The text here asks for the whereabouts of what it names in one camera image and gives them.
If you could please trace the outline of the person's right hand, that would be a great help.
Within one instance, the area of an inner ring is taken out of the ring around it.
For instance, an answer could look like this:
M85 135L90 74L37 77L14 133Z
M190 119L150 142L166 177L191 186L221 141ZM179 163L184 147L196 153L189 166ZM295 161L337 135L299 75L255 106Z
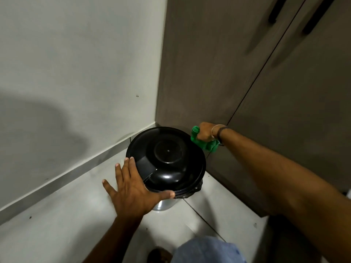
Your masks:
M204 142L210 142L212 140L217 140L217 133L221 128L226 128L222 124L212 124L208 122L202 122L199 124L199 133L197 134L197 139Z

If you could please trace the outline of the black wrist band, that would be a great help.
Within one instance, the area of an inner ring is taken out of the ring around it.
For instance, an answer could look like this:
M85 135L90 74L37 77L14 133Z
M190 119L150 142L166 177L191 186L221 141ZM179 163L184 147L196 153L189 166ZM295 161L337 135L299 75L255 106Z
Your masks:
M230 143L232 139L233 131L227 126L221 126L217 130L217 140L220 142L221 146L226 146Z

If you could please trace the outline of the brown cabinet door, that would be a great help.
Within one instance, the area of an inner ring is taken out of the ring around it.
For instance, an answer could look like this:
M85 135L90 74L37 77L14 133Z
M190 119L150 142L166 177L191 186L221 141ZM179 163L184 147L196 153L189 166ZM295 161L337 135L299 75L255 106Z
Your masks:
M228 127L351 189L351 0L335 0L309 35L322 0L305 0Z
M305 0L168 0L156 122L227 124Z

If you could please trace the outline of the grey metal skirting strip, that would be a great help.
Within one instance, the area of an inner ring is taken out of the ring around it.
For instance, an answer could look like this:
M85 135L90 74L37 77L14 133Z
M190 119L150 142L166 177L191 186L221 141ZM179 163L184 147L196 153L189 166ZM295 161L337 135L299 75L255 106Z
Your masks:
M60 174L59 176L49 179L43 185L37 187L36 189L30 191L29 193L26 193L20 198L0 208L0 226L10 221L20 213L24 212L28 208L32 207L36 203L50 196L54 192L58 191L62 187L68 185L72 181L81 177L82 175L89 172L93 168L104 163L105 161L121 153L122 151L126 150L130 145L130 143L132 142L132 140L138 134L140 134L145 130L148 130L150 128L157 127L157 126L159 126L159 124L157 122L153 122L147 127L127 135L125 138L118 141L113 146L108 147L102 152L96 154L95 156L90 157L86 161L76 165L75 167Z

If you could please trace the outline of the steel waste bin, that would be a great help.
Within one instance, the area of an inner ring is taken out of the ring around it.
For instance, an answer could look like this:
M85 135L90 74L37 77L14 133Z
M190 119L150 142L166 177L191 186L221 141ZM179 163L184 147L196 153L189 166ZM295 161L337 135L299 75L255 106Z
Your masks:
M166 199L166 200L162 200L162 201L158 202L154 206L152 211L162 212L162 211L169 210L170 208L175 206L180 201L181 201L181 199Z

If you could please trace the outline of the person's right forearm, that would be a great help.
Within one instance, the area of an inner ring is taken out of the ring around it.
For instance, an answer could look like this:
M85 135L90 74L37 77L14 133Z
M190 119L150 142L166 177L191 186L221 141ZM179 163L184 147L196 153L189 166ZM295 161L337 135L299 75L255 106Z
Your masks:
M235 132L226 147L329 263L351 263L351 199L312 171Z

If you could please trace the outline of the blue shorts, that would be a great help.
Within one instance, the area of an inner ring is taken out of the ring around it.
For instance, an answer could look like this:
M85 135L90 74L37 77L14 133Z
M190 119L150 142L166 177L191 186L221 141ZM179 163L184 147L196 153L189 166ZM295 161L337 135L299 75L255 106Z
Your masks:
M247 263L233 243L216 237L204 236L190 239L173 253L170 263Z

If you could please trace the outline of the green roll of bags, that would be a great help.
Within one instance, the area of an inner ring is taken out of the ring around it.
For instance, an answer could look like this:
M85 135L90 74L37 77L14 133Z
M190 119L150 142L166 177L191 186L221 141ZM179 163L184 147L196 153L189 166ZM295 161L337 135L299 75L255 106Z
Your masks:
M200 128L198 126L194 126L191 131L191 141L195 143L197 146L199 146L202 150L206 150L210 153L216 152L217 148L221 146L220 142L216 139L205 142L202 140L199 140L197 138L197 135L200 132Z

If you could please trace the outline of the person's foot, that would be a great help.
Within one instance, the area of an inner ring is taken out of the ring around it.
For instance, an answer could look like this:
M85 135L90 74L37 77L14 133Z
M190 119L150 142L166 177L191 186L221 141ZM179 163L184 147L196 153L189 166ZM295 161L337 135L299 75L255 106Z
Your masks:
M154 248L147 256L147 263L171 263L173 255L162 247Z

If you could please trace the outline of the person's left hand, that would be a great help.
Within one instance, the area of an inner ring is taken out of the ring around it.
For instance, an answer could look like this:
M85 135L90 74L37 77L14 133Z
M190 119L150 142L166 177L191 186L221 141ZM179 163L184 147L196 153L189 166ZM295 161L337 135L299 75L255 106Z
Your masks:
M158 202L152 201L152 193L144 185L138 173L134 157L129 158L129 184L123 181L123 167L115 165L117 196L111 199L117 216L137 217L149 213Z

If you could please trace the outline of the person's left forearm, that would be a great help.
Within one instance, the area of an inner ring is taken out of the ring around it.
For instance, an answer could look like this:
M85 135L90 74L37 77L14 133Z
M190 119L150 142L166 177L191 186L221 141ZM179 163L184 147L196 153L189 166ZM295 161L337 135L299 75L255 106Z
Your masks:
M137 217L118 215L82 263L122 263L142 218L143 215Z

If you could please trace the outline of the silver bangle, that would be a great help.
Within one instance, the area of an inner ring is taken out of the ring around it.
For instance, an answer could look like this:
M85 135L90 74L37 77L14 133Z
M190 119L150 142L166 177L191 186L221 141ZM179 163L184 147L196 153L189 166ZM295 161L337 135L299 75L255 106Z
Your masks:
M213 139L215 139L215 140L218 140L219 141L219 133L218 132L220 132L221 131L221 129L223 130L223 129L226 129L226 128L228 128L226 125L223 125L223 124L216 124L216 125L214 125L213 127L212 127L212 129L211 129L211 137L213 138Z

